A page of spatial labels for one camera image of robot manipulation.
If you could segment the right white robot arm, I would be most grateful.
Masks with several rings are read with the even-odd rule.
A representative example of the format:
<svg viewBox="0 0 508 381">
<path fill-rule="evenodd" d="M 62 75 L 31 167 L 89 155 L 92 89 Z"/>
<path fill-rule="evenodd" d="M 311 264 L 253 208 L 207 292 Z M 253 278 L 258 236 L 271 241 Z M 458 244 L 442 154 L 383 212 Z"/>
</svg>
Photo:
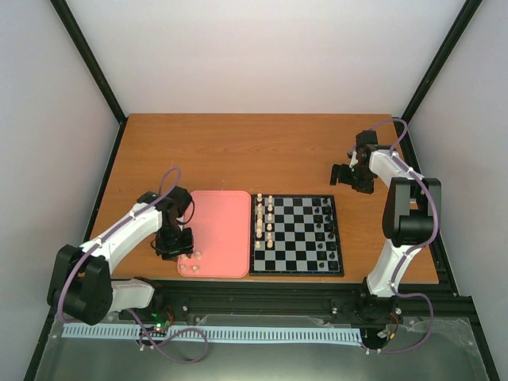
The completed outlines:
<svg viewBox="0 0 508 381">
<path fill-rule="evenodd" d="M 374 130 L 356 135 L 349 164 L 334 164 L 330 184 L 374 192 L 379 178 L 388 188 L 382 218 L 385 244 L 374 269 L 356 297 L 356 315 L 373 323 L 395 309 L 398 286 L 412 259 L 432 243 L 439 231 L 441 182 L 425 177 L 405 163 L 395 148 L 378 143 Z"/>
</svg>

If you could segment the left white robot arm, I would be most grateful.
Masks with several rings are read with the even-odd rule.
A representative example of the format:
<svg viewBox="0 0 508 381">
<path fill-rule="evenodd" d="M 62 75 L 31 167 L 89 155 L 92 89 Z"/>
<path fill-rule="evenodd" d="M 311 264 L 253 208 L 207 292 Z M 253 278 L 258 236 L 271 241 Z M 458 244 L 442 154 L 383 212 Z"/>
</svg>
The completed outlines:
<svg viewBox="0 0 508 381">
<path fill-rule="evenodd" d="M 191 257 L 194 238 L 183 216 L 194 200 L 182 187 L 166 194 L 147 192 L 131 210 L 104 233 L 78 247 L 66 244 L 56 254 L 47 302 L 61 321 L 96 325 L 108 314 L 138 310 L 147 319 L 159 318 L 165 300 L 156 283 L 135 277 L 113 280 L 115 268 L 143 240 L 153 236 L 152 248 L 162 260 Z"/>
</svg>

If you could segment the black white chess board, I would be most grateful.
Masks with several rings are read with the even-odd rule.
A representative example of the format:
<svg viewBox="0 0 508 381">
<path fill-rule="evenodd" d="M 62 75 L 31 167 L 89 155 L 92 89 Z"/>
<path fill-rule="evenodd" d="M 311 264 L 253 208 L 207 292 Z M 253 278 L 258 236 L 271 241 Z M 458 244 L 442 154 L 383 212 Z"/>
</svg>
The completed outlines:
<svg viewBox="0 0 508 381">
<path fill-rule="evenodd" d="M 337 219 L 337 208 L 331 194 L 262 194 L 264 218 L 262 237 L 256 237 L 257 194 L 251 196 L 252 238 L 250 254 L 250 275 L 281 276 L 344 276 L 341 240 Z M 273 195 L 273 211 L 268 212 L 267 198 Z M 330 198 L 331 205 L 324 206 L 323 198 Z M 313 200 L 319 199 L 321 205 L 315 207 Z M 267 215 L 273 214 L 273 221 Z M 331 222 L 325 222 L 325 215 L 332 216 Z M 273 224 L 273 230 L 267 231 L 267 224 Z M 316 224 L 322 223 L 316 230 Z M 266 248 L 267 233 L 273 234 L 273 248 Z M 261 247 L 255 248 L 255 242 L 261 241 Z M 329 260 L 329 253 L 336 254 L 336 260 Z"/>
</svg>

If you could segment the pink plastic tray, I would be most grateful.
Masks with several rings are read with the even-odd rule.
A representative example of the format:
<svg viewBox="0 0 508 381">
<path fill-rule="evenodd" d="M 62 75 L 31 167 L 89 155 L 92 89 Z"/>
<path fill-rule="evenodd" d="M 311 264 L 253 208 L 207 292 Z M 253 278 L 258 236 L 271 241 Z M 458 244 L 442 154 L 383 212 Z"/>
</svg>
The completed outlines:
<svg viewBox="0 0 508 381">
<path fill-rule="evenodd" d="M 178 258 L 187 278 L 239 279 L 247 275 L 251 250 L 251 195 L 243 190 L 195 190 L 185 219 L 194 236 L 194 252 Z M 199 251 L 201 259 L 194 253 Z M 187 266 L 182 274 L 181 265 Z M 198 266 L 194 274 L 192 266 Z"/>
</svg>

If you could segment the black aluminium frame rail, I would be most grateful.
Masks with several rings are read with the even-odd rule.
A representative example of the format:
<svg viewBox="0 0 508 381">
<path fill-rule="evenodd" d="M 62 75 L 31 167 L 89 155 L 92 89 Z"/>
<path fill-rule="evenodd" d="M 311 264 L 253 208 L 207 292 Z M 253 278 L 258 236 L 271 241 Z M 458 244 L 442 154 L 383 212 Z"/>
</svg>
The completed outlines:
<svg viewBox="0 0 508 381">
<path fill-rule="evenodd" d="M 143 322 L 174 319 L 193 324 L 206 315 L 282 315 L 322 318 L 333 324 L 358 327 L 385 325 L 393 317 L 474 317 L 470 297 L 441 286 L 408 285 L 403 292 L 422 291 L 425 297 L 379 298 L 359 284 L 236 283 L 211 281 L 156 281 L 146 307 L 130 303 Z"/>
</svg>

